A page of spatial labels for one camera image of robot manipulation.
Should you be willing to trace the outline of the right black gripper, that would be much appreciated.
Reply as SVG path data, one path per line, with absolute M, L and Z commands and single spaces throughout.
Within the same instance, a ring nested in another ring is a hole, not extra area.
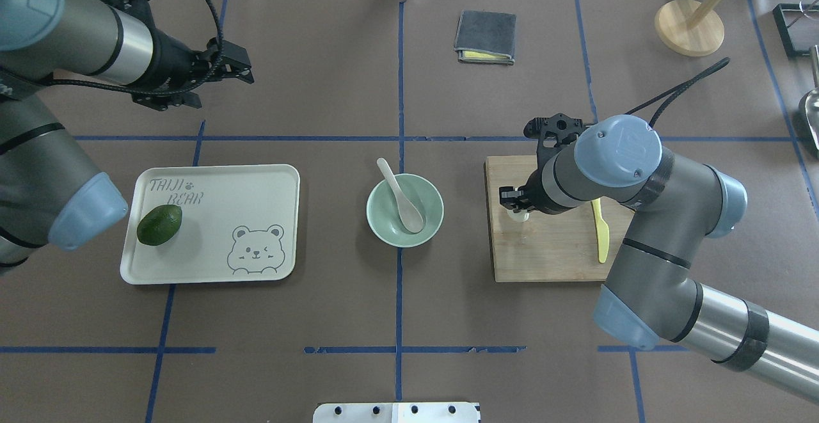
M 544 170 L 535 170 L 527 183 L 518 189 L 504 186 L 499 189 L 499 202 L 510 214 L 523 214 L 527 211 L 541 211 L 546 215 L 564 213 L 564 207 L 553 201 L 543 186 Z

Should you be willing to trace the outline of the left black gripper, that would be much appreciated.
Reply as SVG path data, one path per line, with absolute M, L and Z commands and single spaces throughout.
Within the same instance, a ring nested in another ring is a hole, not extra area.
M 205 59 L 178 39 L 156 28 L 148 30 L 153 40 L 152 57 L 144 74 L 131 84 L 132 102 L 156 111 L 166 111 L 170 106 L 202 108 L 199 95 L 193 88 L 205 82 L 223 79 L 239 79 L 254 84 L 248 50 L 222 39 L 207 43 Z

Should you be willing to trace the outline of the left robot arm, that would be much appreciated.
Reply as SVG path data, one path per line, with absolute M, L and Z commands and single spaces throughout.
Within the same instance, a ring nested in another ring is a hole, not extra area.
M 76 250 L 128 213 L 127 201 L 41 94 L 127 94 L 155 111 L 200 108 L 207 82 L 254 82 L 248 52 L 216 34 L 192 49 L 156 26 L 152 0 L 2 0 L 2 272 L 52 245 Z

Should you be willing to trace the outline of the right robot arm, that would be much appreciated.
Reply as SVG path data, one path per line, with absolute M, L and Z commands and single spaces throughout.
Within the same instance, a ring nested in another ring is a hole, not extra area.
M 758 304 L 691 279 L 707 237 L 743 218 L 740 181 L 665 148 L 632 115 L 597 124 L 558 113 L 526 123 L 537 142 L 526 184 L 499 189 L 509 212 L 559 215 L 598 198 L 633 212 L 594 309 L 597 326 L 641 350 L 681 344 L 730 371 L 817 402 L 817 332 Z

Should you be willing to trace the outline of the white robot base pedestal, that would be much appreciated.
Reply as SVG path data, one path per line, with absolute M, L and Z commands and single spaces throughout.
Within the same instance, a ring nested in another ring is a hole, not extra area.
M 324 403 L 313 422 L 481 422 L 479 403 L 463 401 Z

